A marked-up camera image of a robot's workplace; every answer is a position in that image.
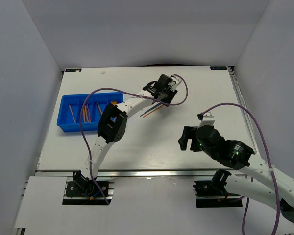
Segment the orange plastic fork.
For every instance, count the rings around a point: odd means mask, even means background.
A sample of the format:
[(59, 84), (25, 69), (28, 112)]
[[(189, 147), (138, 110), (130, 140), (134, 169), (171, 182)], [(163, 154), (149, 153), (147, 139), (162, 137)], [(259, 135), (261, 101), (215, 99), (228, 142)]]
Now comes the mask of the orange plastic fork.
[(86, 106), (87, 111), (88, 111), (88, 119), (89, 119), (88, 123), (90, 123), (91, 122), (91, 113), (90, 113), (90, 109), (89, 109), (89, 104), (87, 103), (85, 106)]

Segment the blue chopstick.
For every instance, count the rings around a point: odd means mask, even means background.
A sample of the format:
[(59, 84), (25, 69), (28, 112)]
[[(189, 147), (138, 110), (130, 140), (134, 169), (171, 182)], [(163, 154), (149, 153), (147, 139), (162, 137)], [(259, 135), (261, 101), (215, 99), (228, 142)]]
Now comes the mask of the blue chopstick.
[(146, 110), (144, 113), (142, 113), (141, 115), (140, 115), (140, 117), (142, 117), (142, 116), (144, 116), (144, 115), (147, 115), (148, 113), (150, 113), (150, 112), (152, 112), (153, 110), (155, 110), (155, 109), (157, 109), (157, 108), (159, 108), (159, 107), (162, 107), (163, 106), (163, 104), (161, 104), (161, 103), (157, 103), (157, 104), (155, 104), (154, 106), (152, 106), (151, 108), (149, 108), (148, 110)]

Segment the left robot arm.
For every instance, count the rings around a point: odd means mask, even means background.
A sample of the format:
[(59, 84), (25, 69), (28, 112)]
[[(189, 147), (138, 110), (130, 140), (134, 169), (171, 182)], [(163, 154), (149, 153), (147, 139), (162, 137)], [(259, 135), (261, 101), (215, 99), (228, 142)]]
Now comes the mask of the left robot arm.
[(183, 77), (177, 74), (171, 76), (161, 75), (157, 81), (147, 83), (139, 92), (129, 93), (114, 88), (100, 88), (91, 92), (84, 100), (84, 108), (88, 100), (102, 90), (111, 90), (130, 96), (126, 101), (117, 105), (108, 103), (98, 122), (97, 135), (93, 146), (87, 141), (82, 122), (79, 123), (80, 132), (85, 142), (88, 155), (82, 167), (73, 172), (73, 178), (79, 180), (77, 190), (82, 195), (89, 195), (93, 192), (94, 183), (98, 170), (110, 148), (119, 142), (125, 134), (127, 121), (140, 110), (156, 103), (165, 106), (177, 106), (179, 103), (172, 103), (178, 90), (177, 87), (185, 83)]

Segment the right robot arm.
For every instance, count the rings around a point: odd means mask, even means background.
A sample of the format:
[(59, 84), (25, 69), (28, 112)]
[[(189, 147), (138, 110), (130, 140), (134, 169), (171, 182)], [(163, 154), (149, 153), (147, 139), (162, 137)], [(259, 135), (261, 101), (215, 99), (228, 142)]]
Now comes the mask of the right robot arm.
[(225, 167), (246, 174), (250, 182), (225, 171), (218, 170), (210, 187), (217, 195), (239, 194), (280, 210), (282, 216), (294, 223), (294, 179), (269, 164), (246, 144), (236, 140), (225, 140), (212, 126), (185, 126), (178, 140), (185, 151), (191, 140), (190, 150), (204, 152)]

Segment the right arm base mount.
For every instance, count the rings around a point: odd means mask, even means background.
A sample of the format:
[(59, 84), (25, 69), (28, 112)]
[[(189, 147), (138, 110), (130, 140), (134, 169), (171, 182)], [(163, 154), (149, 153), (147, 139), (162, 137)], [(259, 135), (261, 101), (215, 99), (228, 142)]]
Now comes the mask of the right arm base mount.
[(225, 189), (226, 180), (232, 174), (217, 170), (211, 180), (197, 180), (193, 183), (197, 208), (235, 208), (242, 207), (242, 196), (229, 193)]

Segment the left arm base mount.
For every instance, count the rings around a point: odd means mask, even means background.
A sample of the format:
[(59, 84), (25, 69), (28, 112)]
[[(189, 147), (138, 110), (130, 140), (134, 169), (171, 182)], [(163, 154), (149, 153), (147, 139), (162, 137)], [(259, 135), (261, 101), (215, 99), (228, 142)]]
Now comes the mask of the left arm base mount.
[(81, 171), (74, 171), (68, 180), (62, 200), (63, 205), (108, 206), (114, 193), (114, 183), (97, 181), (84, 177)]

